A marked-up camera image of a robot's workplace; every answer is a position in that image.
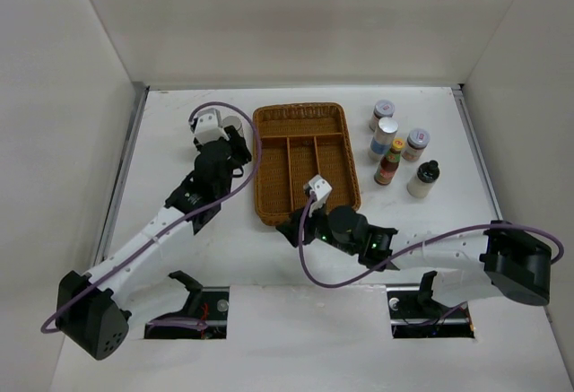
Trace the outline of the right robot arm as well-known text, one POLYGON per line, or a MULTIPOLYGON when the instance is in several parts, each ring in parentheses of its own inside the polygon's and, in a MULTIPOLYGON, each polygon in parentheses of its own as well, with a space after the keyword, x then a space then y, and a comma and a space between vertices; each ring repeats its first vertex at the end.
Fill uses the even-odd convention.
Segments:
POLYGON ((399 248, 397 229, 373 225, 341 205, 332 211, 301 208, 276 229, 295 248, 319 240, 373 272, 425 269, 415 302, 426 316, 491 297, 528 306, 550 302, 552 251, 532 231, 511 223, 469 226, 445 238, 411 236, 399 248))

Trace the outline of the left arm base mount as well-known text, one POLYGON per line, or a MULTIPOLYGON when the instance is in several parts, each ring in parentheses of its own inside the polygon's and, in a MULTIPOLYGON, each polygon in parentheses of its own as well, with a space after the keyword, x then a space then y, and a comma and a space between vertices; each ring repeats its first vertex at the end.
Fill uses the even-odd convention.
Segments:
POLYGON ((222 340, 227 337, 230 310, 229 287, 204 287, 190 275, 169 274, 169 284, 186 292, 180 308, 161 314, 144 327, 147 340, 222 340))

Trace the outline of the silver-lid spice jar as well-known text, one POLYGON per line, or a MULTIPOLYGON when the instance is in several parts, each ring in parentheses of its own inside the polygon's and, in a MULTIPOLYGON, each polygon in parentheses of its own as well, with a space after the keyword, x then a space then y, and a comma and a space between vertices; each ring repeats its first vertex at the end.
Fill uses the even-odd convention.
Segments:
POLYGON ((243 125, 240 118, 236 116, 227 116, 223 119, 222 124, 224 127, 233 126, 241 137, 244 136, 243 125))

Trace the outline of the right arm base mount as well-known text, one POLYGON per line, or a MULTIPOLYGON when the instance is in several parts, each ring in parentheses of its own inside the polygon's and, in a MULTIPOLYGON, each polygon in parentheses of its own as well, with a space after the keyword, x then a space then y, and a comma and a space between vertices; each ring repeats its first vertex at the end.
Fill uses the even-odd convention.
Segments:
POLYGON ((432 280, 437 274, 424 274, 419 284, 387 287, 390 328, 395 339, 474 339, 466 305, 450 308, 431 298, 432 280))

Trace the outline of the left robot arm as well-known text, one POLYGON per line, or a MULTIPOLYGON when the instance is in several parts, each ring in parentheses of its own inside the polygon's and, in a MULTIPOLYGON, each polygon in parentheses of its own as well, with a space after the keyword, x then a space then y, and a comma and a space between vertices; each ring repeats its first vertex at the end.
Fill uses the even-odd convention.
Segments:
POLYGON ((145 227, 112 257, 83 274, 67 273, 57 291, 57 331, 94 360, 108 358, 131 327, 207 328, 194 319, 201 284, 184 270, 199 255, 191 241, 222 209, 252 160, 243 134, 231 123, 197 129, 193 170, 145 227))

